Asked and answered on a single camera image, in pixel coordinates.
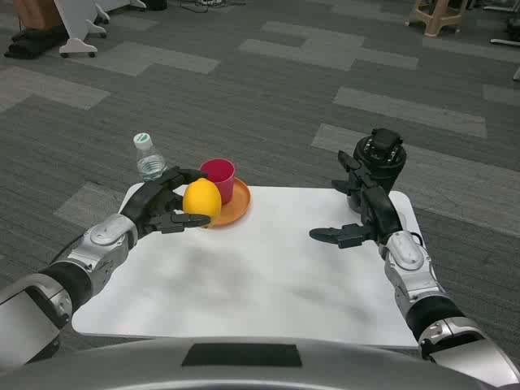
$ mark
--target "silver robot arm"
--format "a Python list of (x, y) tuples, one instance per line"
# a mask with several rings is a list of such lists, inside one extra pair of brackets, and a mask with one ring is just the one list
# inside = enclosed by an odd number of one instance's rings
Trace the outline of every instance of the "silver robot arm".
[(0, 374), (54, 354), (59, 333), (105, 287), (137, 243), (132, 220), (114, 214), (66, 256), (0, 291)]
[(173, 190), (201, 177), (173, 167), (142, 185), (120, 214), (91, 227), (46, 269), (0, 291), (0, 375), (51, 357), (72, 315), (99, 294), (138, 240), (151, 232), (175, 233), (210, 223), (199, 214), (177, 214), (183, 198)]
[(496, 387), (520, 383), (520, 373), (504, 351), (450, 300), (427, 251), (409, 232), (393, 233), (379, 251), (423, 359)]
[[(416, 243), (413, 234), (402, 227), (388, 196), (399, 171), (391, 164), (374, 164), (366, 157), (380, 158), (388, 150), (392, 150), (392, 157), (395, 143), (388, 140), (399, 144), (400, 138), (385, 129), (375, 130), (372, 135), (367, 137), (368, 151), (358, 151), (366, 139), (356, 145), (354, 155), (357, 153), (358, 158), (339, 151), (338, 161), (348, 173), (348, 180), (332, 181), (333, 188), (345, 193), (349, 206), (361, 214), (362, 225), (317, 228), (310, 231), (310, 236), (336, 244), (340, 249), (359, 246), (363, 241), (374, 241), (379, 246), (385, 274), (396, 291), (397, 306), (418, 342), (423, 359), (496, 387), (520, 384), (515, 365), (477, 323), (457, 308), (437, 281), (423, 243)], [(374, 144), (379, 146), (371, 154), (370, 147)], [(369, 165), (375, 167), (377, 174)]]

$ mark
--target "yellow lemon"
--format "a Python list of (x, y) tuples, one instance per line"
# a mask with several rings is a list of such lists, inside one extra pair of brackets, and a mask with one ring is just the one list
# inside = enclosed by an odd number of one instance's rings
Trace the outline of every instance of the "yellow lemon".
[(191, 183), (184, 193), (182, 208), (185, 213), (202, 214), (211, 218), (213, 225), (219, 219), (222, 209), (222, 198), (216, 185), (206, 179), (199, 179)]

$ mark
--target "water bottle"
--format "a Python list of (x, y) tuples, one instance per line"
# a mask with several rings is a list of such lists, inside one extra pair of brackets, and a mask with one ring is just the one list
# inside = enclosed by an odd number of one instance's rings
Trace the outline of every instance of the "water bottle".
[(151, 181), (161, 177), (167, 169), (166, 161), (154, 147), (150, 135), (141, 132), (133, 137), (133, 143), (137, 148), (137, 170), (143, 181)]

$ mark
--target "white table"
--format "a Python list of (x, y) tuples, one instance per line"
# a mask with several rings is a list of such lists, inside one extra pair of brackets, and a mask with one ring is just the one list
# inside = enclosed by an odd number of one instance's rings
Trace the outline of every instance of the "white table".
[(84, 39), (90, 33), (106, 34), (103, 27), (94, 24), (96, 17), (104, 14), (102, 10), (93, 0), (54, 0), (54, 4), (69, 36), (59, 53), (97, 53), (98, 48), (84, 43)]
[[(345, 195), (328, 188), (250, 190), (248, 213), (228, 227), (140, 240), (105, 289), (75, 314), (74, 329), (95, 336), (417, 345), (375, 243), (339, 250), (309, 238), (312, 228), (359, 223)], [(419, 233), (408, 197), (393, 192), (391, 199), (404, 227)]]
[(104, 11), (109, 12), (115, 10), (116, 8), (125, 7), (125, 6), (133, 6), (141, 9), (146, 8), (146, 4), (144, 4), (141, 0), (94, 0), (98, 6), (100, 6)]

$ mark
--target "pink plastic cup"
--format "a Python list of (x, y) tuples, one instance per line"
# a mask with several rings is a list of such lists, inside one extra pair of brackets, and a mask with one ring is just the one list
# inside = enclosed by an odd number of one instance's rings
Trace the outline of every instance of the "pink plastic cup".
[(233, 197), (233, 185), (235, 184), (235, 166), (228, 160), (216, 158), (206, 161), (201, 165), (201, 171), (208, 174), (208, 180), (212, 181), (220, 191), (222, 204), (225, 205)]

